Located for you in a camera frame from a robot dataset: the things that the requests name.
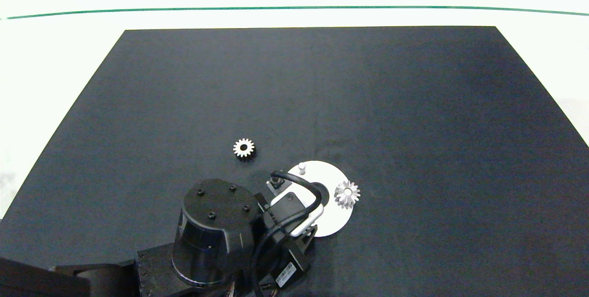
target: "dark work surface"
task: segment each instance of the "dark work surface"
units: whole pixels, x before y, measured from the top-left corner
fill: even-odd
[[[253,139],[242,163],[231,148]],[[0,224],[48,268],[171,243],[184,193],[333,163],[360,185],[284,296],[589,295],[589,150],[496,28],[126,31]]]

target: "metal gear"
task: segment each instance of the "metal gear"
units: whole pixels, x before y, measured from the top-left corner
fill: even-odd
[[[354,207],[356,201],[360,200],[360,189],[354,182],[344,181],[337,184],[335,194],[333,195],[335,201],[341,208],[351,209]]]
[[[237,140],[233,146],[233,153],[238,159],[246,160],[252,158],[256,154],[256,146],[254,142],[247,138]]]

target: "label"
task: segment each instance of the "label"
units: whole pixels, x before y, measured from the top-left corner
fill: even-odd
[[[291,276],[296,272],[296,267],[293,265],[292,262],[289,262],[288,265],[282,270],[282,273],[276,278],[276,283],[280,288],[290,279]]]

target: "white background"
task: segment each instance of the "white background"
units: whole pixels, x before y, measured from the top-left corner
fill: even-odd
[[[589,142],[589,16],[442,9],[110,12],[239,6],[483,6],[589,12],[589,0],[0,0],[0,217],[125,29],[497,26]]]

